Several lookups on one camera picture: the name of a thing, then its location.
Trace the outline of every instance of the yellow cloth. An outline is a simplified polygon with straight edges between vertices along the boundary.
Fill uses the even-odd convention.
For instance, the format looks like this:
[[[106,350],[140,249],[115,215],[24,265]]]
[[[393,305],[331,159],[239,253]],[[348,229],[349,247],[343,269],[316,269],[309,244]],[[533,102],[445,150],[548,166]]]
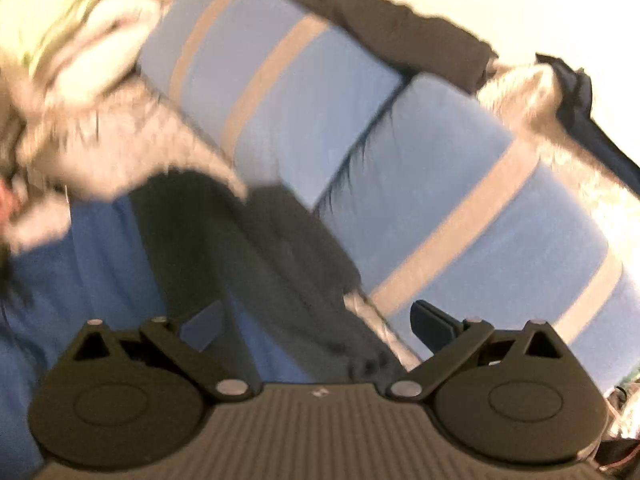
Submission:
[[[33,77],[42,61],[75,33],[99,0],[0,0],[3,62]]]

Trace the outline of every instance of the tan stripe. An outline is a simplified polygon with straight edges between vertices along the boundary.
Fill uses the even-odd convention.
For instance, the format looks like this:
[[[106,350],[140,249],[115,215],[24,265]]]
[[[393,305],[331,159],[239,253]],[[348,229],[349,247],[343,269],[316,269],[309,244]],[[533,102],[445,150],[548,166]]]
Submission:
[[[489,173],[396,270],[371,299],[388,316],[415,298],[462,254],[513,199],[535,170],[538,157],[523,140],[514,140]]]
[[[180,56],[178,56],[178,60],[175,62],[174,72],[171,74],[169,97],[174,102],[180,102],[182,84],[184,83],[184,77],[187,75],[187,69],[193,60],[193,56],[195,56],[198,51],[202,40],[204,40],[207,31],[217,20],[218,16],[226,9],[226,6],[232,1],[233,0],[213,0],[193,26],[193,30],[187,38],[187,41],[184,42]]]
[[[220,147],[230,160],[234,160],[236,142],[244,125],[254,114],[262,99],[276,83],[291,61],[322,31],[327,23],[315,15],[302,18],[274,47],[262,62],[254,77],[234,104],[222,130]]]
[[[604,261],[581,295],[554,323],[556,332],[565,343],[573,342],[596,316],[616,288],[620,276],[622,276],[622,263],[609,248]]]

